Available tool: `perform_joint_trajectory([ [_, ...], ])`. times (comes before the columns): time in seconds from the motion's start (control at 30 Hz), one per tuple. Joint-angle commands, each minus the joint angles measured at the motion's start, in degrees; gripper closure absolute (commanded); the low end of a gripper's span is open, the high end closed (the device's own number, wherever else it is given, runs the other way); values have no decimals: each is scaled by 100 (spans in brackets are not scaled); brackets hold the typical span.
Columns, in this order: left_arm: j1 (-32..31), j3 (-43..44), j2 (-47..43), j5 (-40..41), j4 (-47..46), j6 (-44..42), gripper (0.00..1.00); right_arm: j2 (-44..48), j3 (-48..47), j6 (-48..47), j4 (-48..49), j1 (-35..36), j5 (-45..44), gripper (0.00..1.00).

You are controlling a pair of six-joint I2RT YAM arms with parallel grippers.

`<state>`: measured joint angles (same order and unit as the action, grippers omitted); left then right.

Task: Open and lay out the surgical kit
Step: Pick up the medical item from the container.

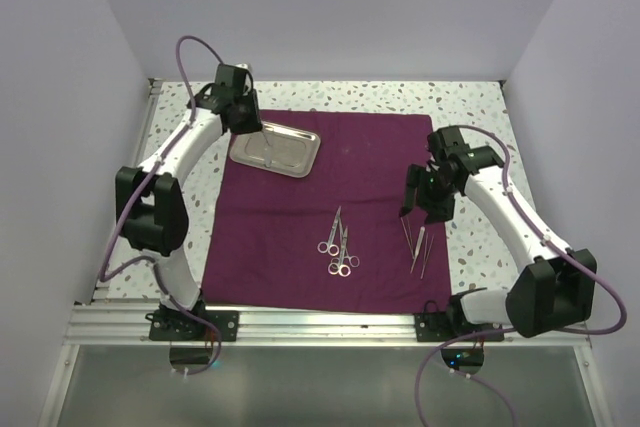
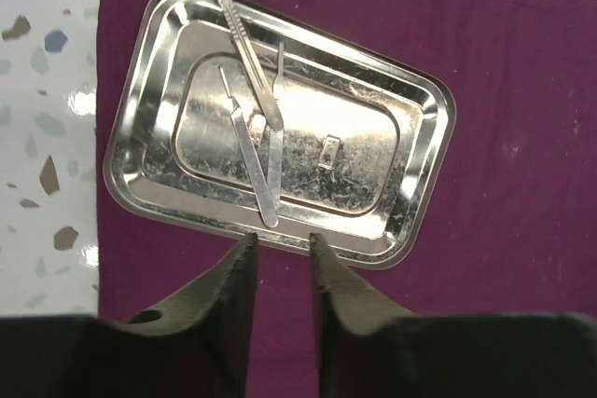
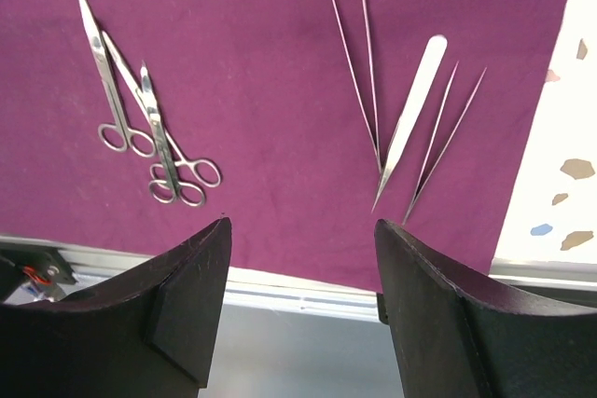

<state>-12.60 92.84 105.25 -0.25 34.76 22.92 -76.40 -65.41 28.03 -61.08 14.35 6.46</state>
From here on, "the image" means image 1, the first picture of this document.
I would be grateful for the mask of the broad steel forceps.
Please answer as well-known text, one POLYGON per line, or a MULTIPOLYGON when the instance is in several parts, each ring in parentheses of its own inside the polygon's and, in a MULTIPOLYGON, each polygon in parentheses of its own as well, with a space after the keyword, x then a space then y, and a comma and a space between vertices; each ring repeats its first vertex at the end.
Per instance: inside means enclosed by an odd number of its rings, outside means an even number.
POLYGON ((417 239, 413 245, 413 251, 412 251, 412 263, 411 263, 411 267, 410 267, 410 272, 413 273, 414 269, 415 269, 415 265, 416 262, 418 260, 418 255, 420 253, 422 244, 424 242, 425 239, 425 235, 426 235, 426 227, 425 226, 421 226, 419 231, 418 231, 418 236, 417 239))

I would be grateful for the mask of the stainless steel instrument tray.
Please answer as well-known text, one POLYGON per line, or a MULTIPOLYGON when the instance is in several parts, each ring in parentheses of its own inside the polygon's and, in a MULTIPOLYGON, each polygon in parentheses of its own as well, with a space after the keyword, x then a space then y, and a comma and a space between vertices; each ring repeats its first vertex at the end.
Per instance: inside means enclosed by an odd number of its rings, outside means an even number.
POLYGON ((260 132, 239 135, 231 144, 232 161, 276 174, 304 178, 310 174, 321 146, 321 137, 309 132, 276 123, 265 122, 260 132), (267 132, 273 148, 272 165, 263 164, 264 139, 267 132))

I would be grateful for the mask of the purple cloth wrap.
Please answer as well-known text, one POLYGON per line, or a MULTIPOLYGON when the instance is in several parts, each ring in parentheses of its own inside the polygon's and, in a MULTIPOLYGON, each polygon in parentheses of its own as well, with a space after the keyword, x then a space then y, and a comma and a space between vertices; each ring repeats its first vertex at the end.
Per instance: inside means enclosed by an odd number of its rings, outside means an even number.
POLYGON ((291 178, 228 161, 202 279, 205 300, 335 312, 413 314, 451 295, 446 229, 437 224, 426 273, 412 258, 399 210, 411 164, 427 160, 426 115, 271 110, 267 121, 317 133, 309 175, 291 178), (338 207, 360 259, 346 278, 321 254, 338 207))

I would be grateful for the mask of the steel surgical scissors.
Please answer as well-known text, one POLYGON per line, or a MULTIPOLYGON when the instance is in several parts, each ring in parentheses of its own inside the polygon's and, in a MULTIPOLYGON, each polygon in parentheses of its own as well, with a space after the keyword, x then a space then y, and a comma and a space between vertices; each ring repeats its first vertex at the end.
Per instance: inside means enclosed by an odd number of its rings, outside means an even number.
POLYGON ((360 266, 359 257, 348 253, 348 229, 345 229, 341 235, 340 251, 336 264, 339 269, 342 267, 358 268, 360 266))

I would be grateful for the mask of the steel ring-handled clamp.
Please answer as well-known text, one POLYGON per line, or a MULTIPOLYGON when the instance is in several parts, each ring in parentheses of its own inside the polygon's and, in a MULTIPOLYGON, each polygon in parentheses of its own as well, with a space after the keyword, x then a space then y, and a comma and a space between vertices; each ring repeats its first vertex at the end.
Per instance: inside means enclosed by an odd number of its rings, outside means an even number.
POLYGON ((339 253, 328 266, 328 273, 332 276, 340 276, 342 278, 346 278, 351 275, 351 267, 346 263, 347 240, 348 229, 345 229, 343 234, 341 235, 339 253))

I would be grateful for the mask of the steel scalpel handle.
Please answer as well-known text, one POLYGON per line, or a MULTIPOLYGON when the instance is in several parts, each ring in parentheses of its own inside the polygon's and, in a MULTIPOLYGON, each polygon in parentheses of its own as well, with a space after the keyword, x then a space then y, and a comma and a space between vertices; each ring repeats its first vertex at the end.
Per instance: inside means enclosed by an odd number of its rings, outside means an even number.
POLYGON ((266 131, 262 131, 262 136, 264 139, 263 164, 266 168, 270 168, 272 165, 273 148, 266 131))

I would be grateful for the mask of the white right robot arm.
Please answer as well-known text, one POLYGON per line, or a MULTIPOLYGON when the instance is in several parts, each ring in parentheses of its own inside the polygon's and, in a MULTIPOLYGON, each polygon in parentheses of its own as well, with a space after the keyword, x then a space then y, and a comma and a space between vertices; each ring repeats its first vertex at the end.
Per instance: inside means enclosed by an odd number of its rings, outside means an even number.
POLYGON ((493 226, 511 254, 518 277, 506 289, 469 289, 450 297, 441 311, 451 336, 468 339, 492 325, 510 326, 525 338, 589 319, 597 262, 556 235, 525 201, 508 173, 509 160, 490 146, 472 147, 459 126, 427 137, 431 157, 407 169, 399 216, 425 213, 412 254, 453 219, 457 197, 468 198, 493 226))

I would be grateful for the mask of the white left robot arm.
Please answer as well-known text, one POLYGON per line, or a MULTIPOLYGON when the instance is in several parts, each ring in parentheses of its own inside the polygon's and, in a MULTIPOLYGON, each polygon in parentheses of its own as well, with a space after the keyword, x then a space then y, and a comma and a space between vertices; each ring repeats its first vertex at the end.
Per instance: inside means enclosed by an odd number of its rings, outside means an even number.
POLYGON ((189 216, 182 184, 205 151, 225 134, 260 132, 257 91, 245 64, 220 64, 214 81, 191 94, 185 115, 161 146, 115 177, 116 234, 151 264, 161 304, 176 310, 172 326, 185 339, 201 337, 207 314, 186 259, 189 216))

